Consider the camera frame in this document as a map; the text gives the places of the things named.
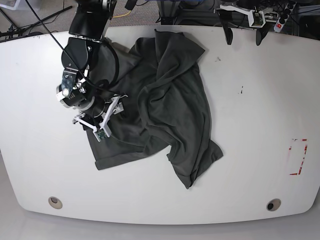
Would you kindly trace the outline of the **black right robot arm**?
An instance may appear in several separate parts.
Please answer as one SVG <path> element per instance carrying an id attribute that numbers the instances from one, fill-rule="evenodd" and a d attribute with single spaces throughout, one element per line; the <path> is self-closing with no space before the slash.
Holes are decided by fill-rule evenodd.
<path id="1" fill-rule="evenodd" d="M 106 47 L 114 59 L 113 80 L 119 76 L 120 64 L 116 51 L 105 39 L 105 33 L 113 18 L 115 0 L 79 0 L 71 23 L 66 47 L 62 49 L 64 67 L 61 84 L 56 96 L 66 108 L 75 107 L 90 118 L 99 118 L 106 103 L 100 93 L 107 91 L 110 82 L 106 78 L 94 83 L 89 74 L 98 64 L 99 50 Z"/>

